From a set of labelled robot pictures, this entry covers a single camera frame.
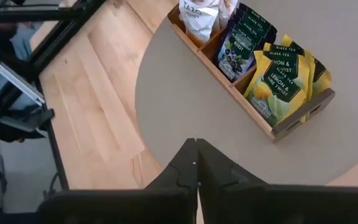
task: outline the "floor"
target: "floor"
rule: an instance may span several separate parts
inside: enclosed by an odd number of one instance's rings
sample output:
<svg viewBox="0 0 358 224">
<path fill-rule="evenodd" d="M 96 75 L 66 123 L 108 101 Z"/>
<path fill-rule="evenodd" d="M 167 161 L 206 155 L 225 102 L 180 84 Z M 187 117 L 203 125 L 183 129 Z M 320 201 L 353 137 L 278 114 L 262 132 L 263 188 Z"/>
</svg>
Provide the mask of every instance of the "floor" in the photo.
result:
<svg viewBox="0 0 358 224">
<path fill-rule="evenodd" d="M 26 4 L 40 4 L 60 0 L 27 0 Z M 4 208 L 7 213 L 33 212 L 49 189 L 56 173 L 55 161 L 49 140 L 26 140 L 23 143 L 1 142 L 1 153 L 5 162 L 8 181 Z"/>
</svg>

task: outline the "yellow tea packet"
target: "yellow tea packet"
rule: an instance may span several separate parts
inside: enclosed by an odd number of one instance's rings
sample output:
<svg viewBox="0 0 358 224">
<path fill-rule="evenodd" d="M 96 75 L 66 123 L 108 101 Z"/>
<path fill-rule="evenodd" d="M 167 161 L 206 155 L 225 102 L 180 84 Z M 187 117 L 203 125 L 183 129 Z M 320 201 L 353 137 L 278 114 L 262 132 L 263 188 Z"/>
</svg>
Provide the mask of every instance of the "yellow tea packet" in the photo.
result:
<svg viewBox="0 0 358 224">
<path fill-rule="evenodd" d="M 294 113 L 306 100 L 306 93 L 263 54 L 255 54 L 257 69 L 244 97 L 275 126 Z"/>
<path fill-rule="evenodd" d="M 264 55 L 283 71 L 296 85 L 305 93 L 308 92 L 309 86 L 309 65 L 302 55 L 288 52 L 263 52 L 255 51 L 255 55 L 261 57 Z M 306 116 L 301 118 L 301 122 L 306 121 Z"/>
<path fill-rule="evenodd" d="M 292 47 L 303 50 L 298 44 L 296 44 L 288 35 L 285 35 L 281 44 L 283 46 Z M 325 89 L 329 88 L 332 82 L 331 73 L 326 67 L 317 59 L 314 58 L 315 69 L 312 76 L 312 89 L 311 97 L 317 96 Z"/>
<path fill-rule="evenodd" d="M 314 63 L 314 57 L 312 56 L 312 54 L 307 50 L 303 50 L 302 48 L 286 47 L 286 46 L 280 46 L 270 43 L 266 43 L 264 45 L 264 51 L 288 52 L 288 53 L 295 53 L 304 56 L 306 63 L 309 65 L 308 87 L 307 87 L 307 91 L 305 92 L 306 101 L 309 101 L 311 99 L 313 75 L 314 75 L 314 70 L 316 68 L 316 65 Z"/>
</svg>

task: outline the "gray carpet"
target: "gray carpet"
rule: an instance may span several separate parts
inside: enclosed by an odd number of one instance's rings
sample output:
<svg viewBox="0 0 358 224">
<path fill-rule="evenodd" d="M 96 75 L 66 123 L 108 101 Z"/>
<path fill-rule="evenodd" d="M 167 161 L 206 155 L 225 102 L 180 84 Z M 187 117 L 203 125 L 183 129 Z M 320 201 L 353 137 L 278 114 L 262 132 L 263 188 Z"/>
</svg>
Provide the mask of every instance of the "gray carpet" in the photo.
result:
<svg viewBox="0 0 358 224">
<path fill-rule="evenodd" d="M 272 144 L 183 45 L 167 20 L 140 66 L 136 110 L 147 147 L 162 166 L 186 138 L 205 138 L 266 180 L 325 184 L 358 162 L 358 2 L 246 1 L 310 49 L 333 75 L 336 97 L 310 122 Z"/>
</svg>

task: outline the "lemon illustration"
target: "lemon illustration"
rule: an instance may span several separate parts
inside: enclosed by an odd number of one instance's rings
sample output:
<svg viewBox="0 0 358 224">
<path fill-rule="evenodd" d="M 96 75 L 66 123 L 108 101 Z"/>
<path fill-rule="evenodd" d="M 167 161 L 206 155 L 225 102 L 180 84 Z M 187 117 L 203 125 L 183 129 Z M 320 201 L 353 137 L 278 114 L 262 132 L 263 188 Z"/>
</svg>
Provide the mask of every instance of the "lemon illustration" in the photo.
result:
<svg viewBox="0 0 358 224">
<path fill-rule="evenodd" d="M 272 94 L 269 86 L 264 82 L 257 82 L 254 87 L 254 97 L 266 101 Z"/>
</svg>

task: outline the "white tea packet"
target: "white tea packet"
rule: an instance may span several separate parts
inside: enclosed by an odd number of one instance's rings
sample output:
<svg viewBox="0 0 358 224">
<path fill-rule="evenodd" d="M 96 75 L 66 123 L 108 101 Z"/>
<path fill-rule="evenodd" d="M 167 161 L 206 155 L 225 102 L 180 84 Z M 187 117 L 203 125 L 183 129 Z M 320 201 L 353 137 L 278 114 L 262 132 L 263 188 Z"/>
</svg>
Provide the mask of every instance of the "white tea packet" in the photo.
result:
<svg viewBox="0 0 358 224">
<path fill-rule="evenodd" d="M 226 28 L 231 14 L 237 6 L 238 0 L 220 0 L 219 3 L 219 25 L 221 29 Z"/>
<path fill-rule="evenodd" d="M 219 0 L 179 0 L 179 10 L 187 36 L 197 47 L 211 37 L 219 13 Z"/>
</svg>

